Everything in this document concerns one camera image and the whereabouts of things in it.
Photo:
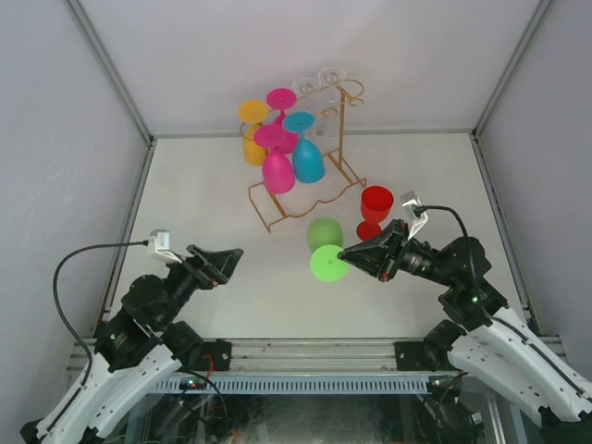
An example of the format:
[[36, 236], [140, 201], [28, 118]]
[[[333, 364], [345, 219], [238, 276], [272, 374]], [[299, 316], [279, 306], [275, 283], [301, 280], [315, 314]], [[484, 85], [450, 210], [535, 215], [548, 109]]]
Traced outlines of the red wine glass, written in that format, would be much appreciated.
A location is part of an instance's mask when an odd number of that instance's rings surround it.
[[375, 185], [364, 189], [360, 206], [363, 221], [356, 228], [361, 241], [368, 241], [381, 232], [380, 224], [389, 216], [394, 203], [394, 195], [385, 187]]

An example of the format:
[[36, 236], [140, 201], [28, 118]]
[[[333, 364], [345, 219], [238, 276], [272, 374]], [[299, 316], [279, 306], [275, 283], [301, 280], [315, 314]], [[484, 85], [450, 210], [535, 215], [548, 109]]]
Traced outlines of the green wine glass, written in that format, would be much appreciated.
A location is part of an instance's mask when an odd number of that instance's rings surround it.
[[344, 239], [336, 219], [324, 216], [313, 220], [306, 230], [306, 241], [311, 251], [310, 269], [318, 280], [333, 283], [347, 275], [349, 265], [339, 259]]

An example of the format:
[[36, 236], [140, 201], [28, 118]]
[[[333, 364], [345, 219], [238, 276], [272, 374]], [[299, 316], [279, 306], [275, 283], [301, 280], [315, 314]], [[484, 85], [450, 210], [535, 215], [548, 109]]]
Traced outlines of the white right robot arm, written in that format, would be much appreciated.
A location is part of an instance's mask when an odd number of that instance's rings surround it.
[[547, 346], [485, 278], [491, 264], [468, 235], [441, 250], [412, 238], [402, 220], [339, 259], [389, 282], [400, 271], [445, 287], [446, 314], [423, 339], [431, 369], [450, 365], [519, 406], [547, 432], [585, 436], [591, 428], [591, 383]]

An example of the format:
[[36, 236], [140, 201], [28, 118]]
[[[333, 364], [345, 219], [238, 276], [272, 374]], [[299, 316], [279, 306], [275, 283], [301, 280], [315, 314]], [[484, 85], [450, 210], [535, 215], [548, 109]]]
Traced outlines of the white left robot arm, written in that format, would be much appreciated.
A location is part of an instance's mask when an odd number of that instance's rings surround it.
[[167, 232], [143, 242], [168, 268], [166, 277], [136, 278], [119, 311], [85, 345], [88, 362], [67, 394], [44, 418], [20, 429], [27, 443], [103, 443], [156, 383], [203, 358], [203, 339], [177, 315], [197, 290], [231, 279], [241, 249], [209, 252], [195, 245], [174, 253]]

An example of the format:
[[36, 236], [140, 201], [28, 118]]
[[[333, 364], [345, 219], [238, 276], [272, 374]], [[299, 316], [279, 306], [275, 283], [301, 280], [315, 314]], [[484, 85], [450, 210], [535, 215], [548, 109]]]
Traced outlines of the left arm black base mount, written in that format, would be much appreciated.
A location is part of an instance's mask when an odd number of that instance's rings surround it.
[[207, 340], [201, 348], [200, 359], [192, 368], [202, 372], [227, 372], [232, 357], [232, 343], [222, 339]]

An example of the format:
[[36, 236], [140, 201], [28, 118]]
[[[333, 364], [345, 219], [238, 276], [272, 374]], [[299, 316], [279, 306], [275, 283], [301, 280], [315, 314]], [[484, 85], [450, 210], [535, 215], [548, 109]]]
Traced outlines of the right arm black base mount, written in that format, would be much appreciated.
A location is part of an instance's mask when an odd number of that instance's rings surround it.
[[423, 340], [397, 341], [394, 351], [399, 371], [437, 371], [448, 365], [442, 350]]

